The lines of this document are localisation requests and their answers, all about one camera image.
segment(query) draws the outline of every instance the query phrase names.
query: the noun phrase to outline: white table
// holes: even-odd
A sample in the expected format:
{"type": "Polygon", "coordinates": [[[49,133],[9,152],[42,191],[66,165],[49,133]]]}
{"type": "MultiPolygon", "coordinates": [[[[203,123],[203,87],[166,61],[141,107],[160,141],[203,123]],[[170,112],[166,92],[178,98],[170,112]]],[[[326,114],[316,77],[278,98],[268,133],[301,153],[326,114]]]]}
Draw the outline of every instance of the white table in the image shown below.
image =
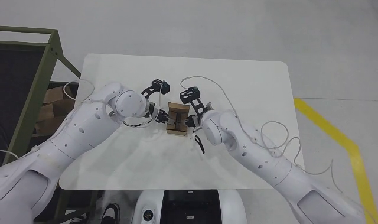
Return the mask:
{"type": "MultiPolygon", "coordinates": [[[[193,75],[209,77],[222,85],[242,121],[257,128],[266,121],[279,121],[288,127],[290,137],[299,136],[288,68],[282,62],[89,54],[82,79],[91,81],[96,89],[118,81],[137,92],[154,79],[165,79],[171,88],[162,95],[162,108],[167,111],[168,101],[181,103],[181,79],[193,75]]],[[[196,85],[204,104],[211,102],[221,111],[230,109],[212,82],[196,78],[183,85],[196,85]]],[[[77,97],[83,99],[89,93],[90,86],[80,83],[77,97]]],[[[157,102],[158,93],[150,101],[157,102]]],[[[268,125],[264,132],[277,145],[286,135],[278,125],[268,125]]],[[[198,134],[205,154],[190,135],[168,135],[164,124],[146,129],[122,126],[70,165],[60,178],[60,186],[74,190],[270,188],[229,156],[224,145],[215,147],[202,132],[198,134]]],[[[297,151],[295,141],[285,155],[293,160],[297,151]]],[[[302,154],[297,162],[303,165],[302,154]]]]}

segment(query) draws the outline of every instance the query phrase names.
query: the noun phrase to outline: yellow floor marking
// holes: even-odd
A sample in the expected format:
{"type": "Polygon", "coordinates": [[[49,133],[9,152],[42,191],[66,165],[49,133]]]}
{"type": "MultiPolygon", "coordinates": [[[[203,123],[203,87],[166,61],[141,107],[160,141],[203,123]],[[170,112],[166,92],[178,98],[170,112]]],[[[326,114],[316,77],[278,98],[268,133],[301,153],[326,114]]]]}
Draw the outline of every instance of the yellow floor marking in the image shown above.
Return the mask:
{"type": "MultiPolygon", "coordinates": [[[[354,179],[360,194],[362,206],[378,221],[377,209],[374,203],[373,193],[369,185],[364,162],[360,153],[359,146],[350,138],[339,131],[334,125],[329,123],[322,115],[313,110],[307,103],[300,98],[294,99],[295,108],[302,112],[314,124],[320,127],[327,135],[338,142],[348,151],[350,163],[353,169],[354,179]]],[[[374,223],[370,215],[365,211],[366,223],[374,223]]]]}

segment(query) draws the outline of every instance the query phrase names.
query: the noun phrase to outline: cardboard box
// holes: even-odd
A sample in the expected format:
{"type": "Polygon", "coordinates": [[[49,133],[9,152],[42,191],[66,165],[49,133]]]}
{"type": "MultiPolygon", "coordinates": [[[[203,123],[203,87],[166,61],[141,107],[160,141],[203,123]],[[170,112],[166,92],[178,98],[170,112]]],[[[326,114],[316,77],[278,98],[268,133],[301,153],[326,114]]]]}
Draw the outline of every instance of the cardboard box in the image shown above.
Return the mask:
{"type": "Polygon", "coordinates": [[[59,128],[60,124],[64,121],[66,116],[59,116],[55,118],[46,119],[35,123],[36,134],[33,136],[52,135],[59,128]]]}
{"type": "Polygon", "coordinates": [[[188,133],[188,127],[185,125],[185,120],[189,116],[190,106],[168,102],[168,107],[168,115],[175,120],[175,124],[167,124],[167,133],[185,136],[188,133]]]}
{"type": "Polygon", "coordinates": [[[59,116],[66,116],[74,107],[75,101],[63,99],[41,107],[37,122],[59,116]]]}
{"type": "MultiPolygon", "coordinates": [[[[70,88],[66,87],[66,93],[73,97],[70,88]]],[[[52,103],[63,99],[68,99],[67,95],[63,92],[63,87],[55,87],[54,89],[48,89],[43,99],[43,103],[52,103]]]]}

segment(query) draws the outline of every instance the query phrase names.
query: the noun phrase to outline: concrete floor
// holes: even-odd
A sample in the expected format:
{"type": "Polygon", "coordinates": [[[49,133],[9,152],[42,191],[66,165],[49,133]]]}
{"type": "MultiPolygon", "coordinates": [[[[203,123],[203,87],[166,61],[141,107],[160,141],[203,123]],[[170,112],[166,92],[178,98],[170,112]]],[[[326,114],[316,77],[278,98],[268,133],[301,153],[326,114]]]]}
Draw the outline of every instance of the concrete floor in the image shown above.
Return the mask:
{"type": "MultiPolygon", "coordinates": [[[[0,10],[0,25],[57,28],[78,69],[88,53],[285,62],[294,96],[359,145],[378,203],[378,0],[0,0],[0,10]]],[[[73,79],[57,66],[53,80],[73,79]]],[[[346,151],[297,118],[306,168],[333,158],[337,183],[359,200],[346,151]]],[[[241,192],[249,223],[296,222],[274,190],[241,192]]]]}

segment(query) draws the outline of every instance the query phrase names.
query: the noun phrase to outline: sneaker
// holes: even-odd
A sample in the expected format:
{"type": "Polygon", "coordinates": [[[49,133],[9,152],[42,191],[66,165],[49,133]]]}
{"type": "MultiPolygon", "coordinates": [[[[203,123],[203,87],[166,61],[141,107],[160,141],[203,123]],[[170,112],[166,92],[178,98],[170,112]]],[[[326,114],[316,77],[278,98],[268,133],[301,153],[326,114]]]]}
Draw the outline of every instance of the sneaker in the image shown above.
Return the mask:
{"type": "Polygon", "coordinates": [[[119,224],[120,209],[118,204],[109,203],[106,206],[104,214],[102,215],[101,223],[119,224]]]}

